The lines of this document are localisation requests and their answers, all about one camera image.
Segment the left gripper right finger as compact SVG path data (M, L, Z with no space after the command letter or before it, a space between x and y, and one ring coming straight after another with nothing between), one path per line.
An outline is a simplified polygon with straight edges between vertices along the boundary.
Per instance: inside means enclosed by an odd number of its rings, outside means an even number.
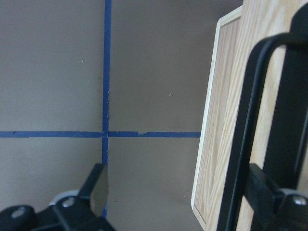
M287 191L280 188L257 164L249 165L244 196L255 217L283 217L287 212Z

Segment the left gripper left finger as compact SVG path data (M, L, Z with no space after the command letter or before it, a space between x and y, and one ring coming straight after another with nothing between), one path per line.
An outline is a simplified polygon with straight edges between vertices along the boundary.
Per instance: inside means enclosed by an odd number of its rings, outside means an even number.
M96 216L106 217L108 172L105 164L94 165L77 197L83 200Z

